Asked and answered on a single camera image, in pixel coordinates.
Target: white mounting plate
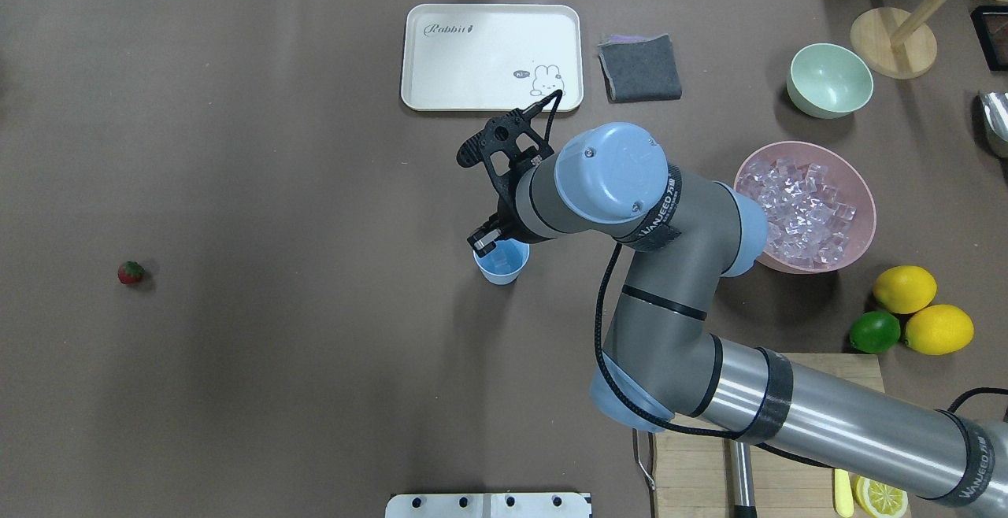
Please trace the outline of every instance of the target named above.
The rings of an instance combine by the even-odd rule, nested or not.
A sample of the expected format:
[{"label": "white mounting plate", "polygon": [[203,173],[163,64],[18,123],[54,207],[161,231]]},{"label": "white mounting plate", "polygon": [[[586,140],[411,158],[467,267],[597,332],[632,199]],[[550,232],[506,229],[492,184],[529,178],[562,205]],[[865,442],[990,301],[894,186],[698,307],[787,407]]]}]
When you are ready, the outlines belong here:
[{"label": "white mounting plate", "polygon": [[385,518],[591,517],[592,496],[588,493],[399,495],[385,506]]},{"label": "white mounting plate", "polygon": [[413,110],[511,110],[561,88],[584,98],[581,20],[564,5],[417,5],[406,16],[402,102]]}]

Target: pink bowl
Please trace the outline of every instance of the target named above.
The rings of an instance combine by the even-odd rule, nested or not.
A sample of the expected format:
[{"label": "pink bowl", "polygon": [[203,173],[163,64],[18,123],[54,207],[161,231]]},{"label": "pink bowl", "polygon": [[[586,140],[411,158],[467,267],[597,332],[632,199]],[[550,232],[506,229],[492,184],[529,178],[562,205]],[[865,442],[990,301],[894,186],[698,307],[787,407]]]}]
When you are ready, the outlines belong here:
[{"label": "pink bowl", "polygon": [[761,254],[756,262],[773,270],[787,271],[789,274],[818,274],[822,271],[840,270],[853,264],[864,255],[868,246],[871,246],[872,239],[875,238],[875,199],[872,198],[872,192],[868,188],[868,184],[865,183],[865,178],[861,177],[858,170],[854,169],[854,166],[846,159],[829,149],[816,144],[809,144],[809,142],[785,141],[774,142],[774,144],[766,145],[750,154],[745,162],[739,166],[738,173],[735,173],[735,189],[738,190],[739,180],[749,162],[764,160],[764,162],[773,163],[773,160],[781,156],[791,156],[798,166],[802,166],[804,163],[822,163],[829,166],[827,180],[830,185],[838,187],[840,199],[846,204],[856,206],[858,212],[854,217],[853,225],[851,225],[851,231],[847,234],[850,237],[850,242],[844,252],[843,260],[836,264],[824,268],[802,268],[787,264],[766,252]]}]

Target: gray cloth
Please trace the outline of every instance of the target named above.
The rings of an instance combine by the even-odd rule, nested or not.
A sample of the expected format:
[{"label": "gray cloth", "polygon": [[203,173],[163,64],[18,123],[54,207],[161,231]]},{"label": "gray cloth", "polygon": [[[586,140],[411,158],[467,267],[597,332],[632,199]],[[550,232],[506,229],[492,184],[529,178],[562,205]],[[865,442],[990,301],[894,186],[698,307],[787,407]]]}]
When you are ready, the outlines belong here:
[{"label": "gray cloth", "polygon": [[613,102],[665,101],[682,96],[668,34],[613,36],[599,44],[599,57]]}]

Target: yellow knife handle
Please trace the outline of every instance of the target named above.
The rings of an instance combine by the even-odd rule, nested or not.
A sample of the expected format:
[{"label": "yellow knife handle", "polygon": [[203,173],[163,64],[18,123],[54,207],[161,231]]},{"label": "yellow knife handle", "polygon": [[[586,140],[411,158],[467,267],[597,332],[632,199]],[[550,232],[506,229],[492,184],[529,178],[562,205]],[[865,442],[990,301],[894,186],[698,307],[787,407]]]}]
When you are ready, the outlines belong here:
[{"label": "yellow knife handle", "polygon": [[841,469],[833,470],[833,508],[844,518],[854,516],[854,492],[851,476]]}]

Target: wooden cutting board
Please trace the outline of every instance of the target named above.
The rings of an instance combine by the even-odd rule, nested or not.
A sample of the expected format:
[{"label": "wooden cutting board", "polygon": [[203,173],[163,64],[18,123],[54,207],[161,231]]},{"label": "wooden cutting board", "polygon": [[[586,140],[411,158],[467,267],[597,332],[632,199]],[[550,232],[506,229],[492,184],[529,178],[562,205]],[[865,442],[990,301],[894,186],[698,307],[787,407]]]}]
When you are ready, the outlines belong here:
[{"label": "wooden cutting board", "polygon": [[[884,392],[874,355],[787,354],[791,361]],[[676,415],[680,425],[711,424]],[[654,480],[658,518],[728,518],[728,441],[664,432],[655,435]],[[837,518],[833,471],[808,467],[753,448],[756,511],[760,518]],[[854,516],[868,518],[855,502]]]}]

